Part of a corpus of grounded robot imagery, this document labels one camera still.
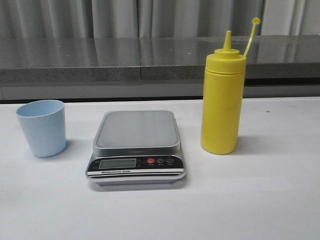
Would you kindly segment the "grey pleated curtain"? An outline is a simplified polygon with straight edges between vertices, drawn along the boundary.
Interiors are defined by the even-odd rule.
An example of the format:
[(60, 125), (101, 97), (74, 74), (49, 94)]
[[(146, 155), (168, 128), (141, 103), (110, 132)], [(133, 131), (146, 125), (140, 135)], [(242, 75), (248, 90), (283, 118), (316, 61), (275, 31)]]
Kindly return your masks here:
[(317, 0), (3, 0), (2, 38), (218, 37), (318, 35)]

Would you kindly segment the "grey stone counter ledge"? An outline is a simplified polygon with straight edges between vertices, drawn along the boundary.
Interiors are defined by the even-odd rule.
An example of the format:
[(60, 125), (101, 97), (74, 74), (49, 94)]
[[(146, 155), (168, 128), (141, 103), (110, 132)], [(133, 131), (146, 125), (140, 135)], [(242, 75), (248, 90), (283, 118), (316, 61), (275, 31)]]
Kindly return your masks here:
[[(0, 41), (0, 83), (198, 82), (221, 37), (63, 38)], [(249, 86), (317, 85), (317, 35), (257, 36), (247, 56)]]

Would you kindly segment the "light blue plastic cup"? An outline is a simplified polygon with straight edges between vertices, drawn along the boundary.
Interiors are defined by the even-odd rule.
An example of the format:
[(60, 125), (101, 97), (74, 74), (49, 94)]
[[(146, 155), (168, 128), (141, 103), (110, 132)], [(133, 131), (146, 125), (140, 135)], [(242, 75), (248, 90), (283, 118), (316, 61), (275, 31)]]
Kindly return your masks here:
[(34, 156), (51, 157), (66, 148), (65, 104), (62, 101), (33, 101), (19, 107), (16, 116)]

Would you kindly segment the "yellow squeeze bottle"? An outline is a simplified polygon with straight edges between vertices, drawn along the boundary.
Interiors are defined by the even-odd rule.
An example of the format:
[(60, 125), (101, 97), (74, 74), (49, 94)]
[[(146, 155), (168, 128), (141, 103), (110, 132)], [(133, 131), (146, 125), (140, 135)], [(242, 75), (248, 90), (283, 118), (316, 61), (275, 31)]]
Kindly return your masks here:
[(243, 54), (232, 48), (232, 32), (228, 30), (223, 48), (206, 57), (200, 142), (207, 152), (225, 155), (237, 147), (247, 54), (260, 23), (260, 18), (253, 18)]

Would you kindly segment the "silver digital kitchen scale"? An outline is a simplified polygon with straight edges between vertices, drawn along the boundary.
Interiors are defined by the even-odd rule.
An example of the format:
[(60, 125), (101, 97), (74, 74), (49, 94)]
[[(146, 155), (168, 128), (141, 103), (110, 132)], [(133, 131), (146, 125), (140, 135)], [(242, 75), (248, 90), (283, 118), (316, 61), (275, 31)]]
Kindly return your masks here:
[(186, 173), (177, 122), (167, 110), (107, 112), (85, 171), (98, 185), (174, 183)]

